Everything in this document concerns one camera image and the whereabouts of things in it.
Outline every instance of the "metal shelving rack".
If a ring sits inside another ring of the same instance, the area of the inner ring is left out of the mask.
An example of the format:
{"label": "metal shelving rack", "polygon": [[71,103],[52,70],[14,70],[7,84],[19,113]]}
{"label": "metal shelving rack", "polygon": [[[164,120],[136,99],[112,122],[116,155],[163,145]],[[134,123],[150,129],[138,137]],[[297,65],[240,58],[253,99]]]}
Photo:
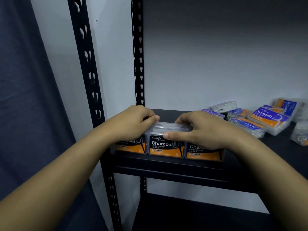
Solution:
{"label": "metal shelving rack", "polygon": [[[92,123],[95,128],[105,121],[105,117],[98,84],[86,0],[67,1],[71,13]],[[145,105],[142,0],[131,0],[131,10],[136,105]],[[174,122],[175,119],[183,113],[183,111],[171,110],[154,111],[157,115],[160,115],[161,121],[165,122]],[[308,178],[308,171],[305,165],[305,162],[308,162],[308,149],[289,141],[289,136],[293,128],[294,124],[290,125],[290,127],[279,136],[266,134],[262,141],[277,152],[299,173]],[[104,153],[101,159],[101,166],[115,231],[122,230],[122,224],[113,175],[114,172],[140,176],[141,200],[135,217],[133,230],[157,230],[162,226],[178,230],[203,230],[205,225],[208,227],[209,223],[204,222],[205,219],[196,219],[195,216],[189,214],[186,215],[190,217],[190,222],[182,219],[182,216],[171,216],[171,219],[169,217],[168,220],[161,218],[161,216],[157,216],[157,214],[160,213],[164,216],[168,216],[172,211],[180,211],[182,214],[187,212],[187,210],[196,210],[202,215],[215,214],[215,216],[213,215],[210,217],[210,220],[216,222],[213,228],[218,230],[230,230],[231,225],[237,230],[259,230],[261,228],[265,230],[275,229],[275,225],[272,223],[270,215],[268,214],[243,210],[239,211],[237,209],[217,205],[207,205],[147,194],[146,177],[256,193],[256,189],[249,175],[247,175],[236,157],[230,152],[226,152],[223,162],[211,162],[115,152],[109,149]],[[164,205],[167,209],[162,210],[158,205]],[[232,218],[230,218],[229,215],[227,215],[228,225],[224,226],[225,223],[221,222],[221,214],[237,214],[237,216],[231,216]],[[172,219],[182,219],[182,221],[174,224],[175,221],[172,223]]]}

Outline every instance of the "shelf board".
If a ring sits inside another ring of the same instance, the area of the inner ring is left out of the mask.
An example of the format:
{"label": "shelf board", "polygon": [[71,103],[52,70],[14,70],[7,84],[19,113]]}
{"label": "shelf board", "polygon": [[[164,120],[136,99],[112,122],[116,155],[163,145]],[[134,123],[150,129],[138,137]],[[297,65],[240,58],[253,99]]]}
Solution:
{"label": "shelf board", "polygon": [[[184,111],[154,109],[154,112],[161,117],[162,122],[174,122]],[[291,123],[278,136],[266,133],[261,140],[300,174],[308,178],[308,147],[302,147],[289,139],[294,126],[295,123]],[[229,151],[225,151],[223,162],[178,159],[114,150],[111,152],[113,153],[106,157],[111,169],[116,173],[256,193],[252,179]]]}
{"label": "shelf board", "polygon": [[147,193],[141,197],[132,231],[280,230],[270,214]]}

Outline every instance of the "lower shelf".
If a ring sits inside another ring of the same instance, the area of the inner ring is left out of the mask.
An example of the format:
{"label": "lower shelf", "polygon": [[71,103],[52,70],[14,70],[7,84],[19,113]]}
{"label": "lower shelf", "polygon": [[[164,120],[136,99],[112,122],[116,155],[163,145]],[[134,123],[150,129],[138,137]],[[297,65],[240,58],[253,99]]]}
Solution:
{"label": "lower shelf", "polygon": [[271,215],[147,193],[132,231],[280,230]]}

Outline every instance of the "right hand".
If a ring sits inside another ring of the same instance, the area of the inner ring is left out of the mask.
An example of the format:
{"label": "right hand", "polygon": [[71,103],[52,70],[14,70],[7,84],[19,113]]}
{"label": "right hand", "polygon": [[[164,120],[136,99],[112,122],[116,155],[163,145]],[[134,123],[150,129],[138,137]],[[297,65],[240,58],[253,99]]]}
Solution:
{"label": "right hand", "polygon": [[183,113],[175,121],[177,124],[192,124],[191,132],[165,132],[163,137],[173,141],[184,141],[208,150],[224,148],[232,150],[238,138],[248,132],[206,112]]}

